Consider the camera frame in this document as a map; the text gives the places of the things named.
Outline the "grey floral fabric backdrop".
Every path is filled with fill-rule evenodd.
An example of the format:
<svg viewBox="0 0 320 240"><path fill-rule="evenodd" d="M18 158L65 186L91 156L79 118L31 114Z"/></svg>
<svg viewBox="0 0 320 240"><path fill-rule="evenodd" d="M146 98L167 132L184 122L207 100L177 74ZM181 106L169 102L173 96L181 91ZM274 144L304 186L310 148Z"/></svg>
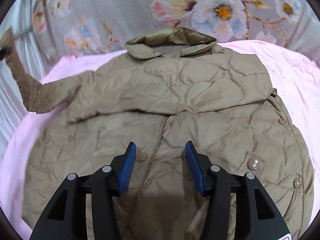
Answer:
<svg viewBox="0 0 320 240"><path fill-rule="evenodd" d="M306 0L36 0L33 32L48 59L103 54L164 28L220 43L262 40L319 61L319 20Z"/></svg>

